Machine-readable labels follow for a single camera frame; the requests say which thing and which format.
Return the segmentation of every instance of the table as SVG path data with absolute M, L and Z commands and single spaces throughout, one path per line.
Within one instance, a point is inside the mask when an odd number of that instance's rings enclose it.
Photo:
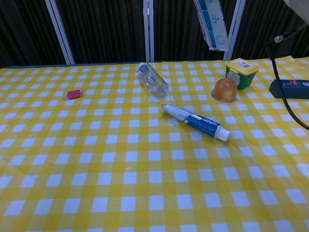
M 271 62 L 238 101 L 210 92 L 224 61 L 154 63 L 170 86 L 147 94 L 136 64 L 0 70 L 2 231 L 309 230 L 309 133 L 268 88 Z M 277 59 L 308 79 L 309 59 Z M 66 91 L 84 96 L 63 99 Z M 228 142 L 179 123 L 162 103 L 232 131 Z M 309 100 L 289 100 L 309 123 Z

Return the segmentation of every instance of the dark curtain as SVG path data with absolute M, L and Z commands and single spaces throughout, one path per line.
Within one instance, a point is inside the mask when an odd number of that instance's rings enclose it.
M 58 0 L 75 63 L 145 61 L 142 0 Z
M 268 58 L 265 43 L 297 27 L 301 18 L 282 0 L 248 0 L 240 23 L 232 59 Z M 277 57 L 309 56 L 309 27 L 282 41 Z
M 0 1 L 0 68 L 64 63 L 44 0 Z
M 227 33 L 236 0 L 222 0 Z M 224 52 L 210 51 L 204 41 L 193 0 L 154 0 L 155 60 L 215 60 Z

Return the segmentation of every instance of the clear plastic bottle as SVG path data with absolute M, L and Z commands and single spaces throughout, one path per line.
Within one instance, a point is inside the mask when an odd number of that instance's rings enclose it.
M 169 91 L 168 84 L 150 64 L 141 63 L 138 66 L 138 70 L 142 82 L 154 97 L 163 98 L 167 95 Z

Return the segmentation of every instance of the blue and white toothpaste tube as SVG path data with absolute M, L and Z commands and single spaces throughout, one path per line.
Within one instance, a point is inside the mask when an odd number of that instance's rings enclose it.
M 201 132 L 209 134 L 213 138 L 218 138 L 225 142 L 228 140 L 230 131 L 225 129 L 220 123 L 214 122 L 175 105 L 163 104 L 162 108 L 166 113 L 174 116 L 181 122 L 184 122 Z

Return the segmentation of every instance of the toothpaste cap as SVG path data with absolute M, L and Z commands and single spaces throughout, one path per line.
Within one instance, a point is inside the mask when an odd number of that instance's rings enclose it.
M 220 126 L 214 137 L 226 142 L 230 133 L 231 131 L 225 129 L 223 126 Z

